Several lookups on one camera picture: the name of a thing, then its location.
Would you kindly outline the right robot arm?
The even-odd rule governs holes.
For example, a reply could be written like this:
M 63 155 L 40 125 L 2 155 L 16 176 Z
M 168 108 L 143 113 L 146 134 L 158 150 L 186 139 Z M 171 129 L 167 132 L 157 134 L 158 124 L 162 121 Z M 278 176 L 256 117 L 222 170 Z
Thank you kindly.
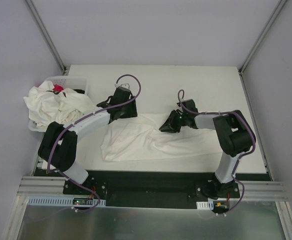
M 236 170 L 243 156 L 251 154 L 256 148 L 256 136 L 240 110 L 224 113 L 199 113 L 193 99 L 183 100 L 172 110 L 159 128 L 164 133 L 179 133 L 181 127 L 207 129 L 216 132 L 222 156 L 214 172 L 215 182 L 211 192 L 223 197 L 229 191 L 228 183 L 236 176 Z

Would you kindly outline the white red-print t-shirt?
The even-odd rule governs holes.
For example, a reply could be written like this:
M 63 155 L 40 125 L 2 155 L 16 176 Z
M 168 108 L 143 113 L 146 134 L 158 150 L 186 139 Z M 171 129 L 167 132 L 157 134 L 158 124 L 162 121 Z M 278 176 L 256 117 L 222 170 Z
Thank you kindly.
M 102 159 L 105 162 L 167 160 L 222 152 L 214 130 L 184 126 L 177 133 L 161 132 L 159 128 L 166 117 L 166 114 L 145 113 L 114 121 L 100 147 Z

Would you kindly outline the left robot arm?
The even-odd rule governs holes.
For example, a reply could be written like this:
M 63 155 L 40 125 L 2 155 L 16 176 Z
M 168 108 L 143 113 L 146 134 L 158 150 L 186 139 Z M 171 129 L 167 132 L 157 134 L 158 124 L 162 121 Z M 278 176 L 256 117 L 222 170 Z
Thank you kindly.
M 76 191 L 82 195 L 88 194 L 92 183 L 87 179 L 89 173 L 76 163 L 78 142 L 113 121 L 137 116 L 136 97 L 131 90 L 119 86 L 107 100 L 97 104 L 95 113 L 86 114 L 69 125 L 55 121 L 50 123 L 39 146 L 38 156 L 50 162 L 48 169 L 58 170 L 74 180 Z

